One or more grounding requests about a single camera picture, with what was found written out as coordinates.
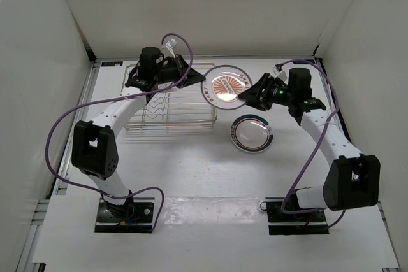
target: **white wire rack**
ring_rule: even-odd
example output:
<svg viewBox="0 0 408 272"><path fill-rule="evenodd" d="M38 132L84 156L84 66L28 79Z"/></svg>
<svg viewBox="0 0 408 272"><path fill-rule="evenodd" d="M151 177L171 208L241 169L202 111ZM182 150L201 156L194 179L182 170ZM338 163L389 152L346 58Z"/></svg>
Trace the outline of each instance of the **white wire rack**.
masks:
<svg viewBox="0 0 408 272"><path fill-rule="evenodd" d="M214 63L196 62L193 68L205 74ZM124 86L135 65L126 67ZM178 89L176 87L156 94L142 110L136 112L125 125L129 133L159 131L166 134L179 131L212 129L217 120L217 109L208 104L201 93L200 83Z"/></svg>

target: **white wall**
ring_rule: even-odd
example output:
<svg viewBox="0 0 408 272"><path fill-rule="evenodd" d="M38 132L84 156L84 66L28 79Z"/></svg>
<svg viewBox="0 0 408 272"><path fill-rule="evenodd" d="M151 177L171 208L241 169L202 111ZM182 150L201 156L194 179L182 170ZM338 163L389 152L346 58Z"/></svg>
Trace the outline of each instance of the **white wall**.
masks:
<svg viewBox="0 0 408 272"><path fill-rule="evenodd" d="M408 271L408 0L354 0L324 63L353 142L381 161L381 197Z"/></svg>
<svg viewBox="0 0 408 272"><path fill-rule="evenodd" d="M79 98L89 69L65 0L0 0L0 271L14 271L52 178L45 139ZM55 135L57 165L69 131Z"/></svg>
<svg viewBox="0 0 408 272"><path fill-rule="evenodd" d="M67 0L98 57L138 56L177 32L196 54L312 54L352 0Z"/></svg>

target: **white plate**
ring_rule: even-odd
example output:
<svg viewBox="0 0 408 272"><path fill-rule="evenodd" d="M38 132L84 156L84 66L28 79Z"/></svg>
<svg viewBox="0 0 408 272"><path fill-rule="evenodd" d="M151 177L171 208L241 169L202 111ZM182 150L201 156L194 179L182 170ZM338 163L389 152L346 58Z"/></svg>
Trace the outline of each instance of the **white plate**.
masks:
<svg viewBox="0 0 408 272"><path fill-rule="evenodd" d="M205 74L201 83L201 92L208 103L222 110L235 110L246 102L238 95L252 86L251 78L238 68L218 67Z"/></svg>
<svg viewBox="0 0 408 272"><path fill-rule="evenodd" d="M273 140L269 123L257 115L243 115L231 126L231 139L237 148L247 153L260 153L270 147Z"/></svg>

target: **purple cable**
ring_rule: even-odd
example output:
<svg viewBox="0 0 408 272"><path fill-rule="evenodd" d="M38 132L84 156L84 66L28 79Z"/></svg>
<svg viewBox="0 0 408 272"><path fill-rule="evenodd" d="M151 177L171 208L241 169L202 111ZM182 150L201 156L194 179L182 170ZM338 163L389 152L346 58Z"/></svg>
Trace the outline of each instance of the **purple cable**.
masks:
<svg viewBox="0 0 408 272"><path fill-rule="evenodd" d="M90 190L99 192L100 194L102 194L102 195L104 195L104 196L109 196L109 194L106 193L105 191L102 191L102 190L97 189L97 188L95 188L95 187L92 187L92 186L88 186L88 185L84 185L84 184L81 184L81 183L76 183L76 182L72 182L72 181L70 181L70 180L67 180L66 178L64 178L64 177L62 177L61 175L59 175L59 174L53 169L53 167L52 167L52 165L51 165L51 162L50 162L50 142L51 142L51 137L52 137L52 135L53 135L55 129L56 129L57 126L59 125L59 123L60 123L65 117L67 117L70 113L73 113L74 111L79 110L80 108L85 108L86 106L95 105L95 104L109 103L109 102L117 102L117 101L121 101L121 100L125 100L125 99L132 99L132 98L136 98L136 97L140 97L140 96L146 96L146 95L151 95L151 94L157 94L158 92L163 92L163 91L165 91L165 90L171 89L171 88L177 86L178 84L180 84L181 82L183 82L184 79L187 78L187 75L188 75L188 73L190 72L191 66L193 65L193 50L192 50L190 44L186 41L186 39L184 39L182 36L180 36L180 35L178 35L178 34L175 34L175 33L168 33L168 34L166 34L165 36L163 36L163 38L161 39L161 43L163 44L164 40L165 40L167 37L169 37L169 36L176 36L176 37L180 38L180 39L186 44L187 48L189 49L189 53L190 53L189 66L188 66L186 72L184 73L184 75L180 78L180 80L177 81L176 83L173 83L173 84L171 84L171 85L169 85L169 86L163 88L163 89L152 90L152 91L150 91L150 92L141 92L141 93L139 93L139 94L133 94L133 95L129 95L129 96L126 96L126 97L118 97L118 98L111 98L111 99L105 99L105 100L99 100L99 101L92 101L92 102L80 104L80 105L78 105L78 106L76 106L76 107L73 107L72 109L66 111L65 113L63 113L63 114L55 121L55 123L52 125L51 130L50 130L50 132L49 132L49 134L48 134L48 137L47 137L47 141L46 141L46 143L45 143L45 163L47 164L47 168L48 168L48 170L50 170L50 172L52 173L52 175L54 175L56 178L60 179L61 181L65 182L65 183L67 183L67 184L74 185L74 186L77 186L77 187L82 187L82 188L85 188L85 189L90 189ZM156 186L147 187L147 188L144 188L144 189L142 189L142 190L136 191L136 192L134 192L134 193L132 193L132 194L128 194L127 196L122 196L122 197L110 196L110 197L111 197L112 199L116 199L116 200L127 199L127 198L129 198L129 197L133 197L133 196L135 196L135 195L137 195L137 194L140 194L140 193L142 193L142 192L145 192L145 191L147 191L147 190L152 190L152 189L158 190L158 191L161 193L161 197L162 197L162 201L161 201L161 204L160 204L160 208L159 208L159 211L158 211L158 213L157 213L157 217L156 217L156 219L155 219L155 221L154 221L154 225L153 225L153 228L152 228L152 230L153 230L153 229L155 229L155 227L156 227L157 221L158 221L158 219L159 219L159 216L160 216L161 210L162 210L162 208L163 208L163 204L164 204L164 192L163 192L159 187L156 187Z"/></svg>
<svg viewBox="0 0 408 272"><path fill-rule="evenodd" d="M313 63L311 63L309 61L306 61L304 59L289 60L289 61L283 62L281 65L283 66L283 65L286 65L286 64L294 62L294 61L302 62L304 64L311 65L311 66L315 67L320 72L320 74L326 79L327 83L330 85L331 91L333 92L333 97L334 97L333 100L334 100L336 109L333 111L333 113L331 113L327 117L326 123L325 123L325 125L323 127L323 131L322 131L322 133L320 135L319 140L316 143L316 146L314 147L314 149L313 149L311 155L309 156L309 158L307 159L306 163L303 165L302 170L300 170L298 176L296 177L296 179L293 182L291 188L289 189L288 193L286 194L285 199L282 202L281 210L282 210L283 213L285 213L287 215L295 215L295 214L298 214L298 213L313 213L315 211L322 210L322 208L312 208L312 209L309 209L309 210L286 210L285 206L288 203L290 196L295 193L295 188L298 185L298 183L299 183L300 179L302 178L302 176L305 174L306 169L308 168L308 166L312 162L312 159L316 155L317 151L319 151L319 148L320 148L320 146L321 146L321 144L323 142L324 136L326 135L326 132L327 132L327 129L328 129L328 126L329 126L329 121L339 112L339 102L338 102L338 99L337 99L336 91L334 89L334 86L333 86L332 82L327 77L327 75L324 73L324 71L318 65L315 65L315 64L313 64ZM331 228L331 227L335 226L341 220L341 218L344 216L345 212L346 211L343 211L343 213L340 215L340 217L333 224L329 225L328 228Z"/></svg>

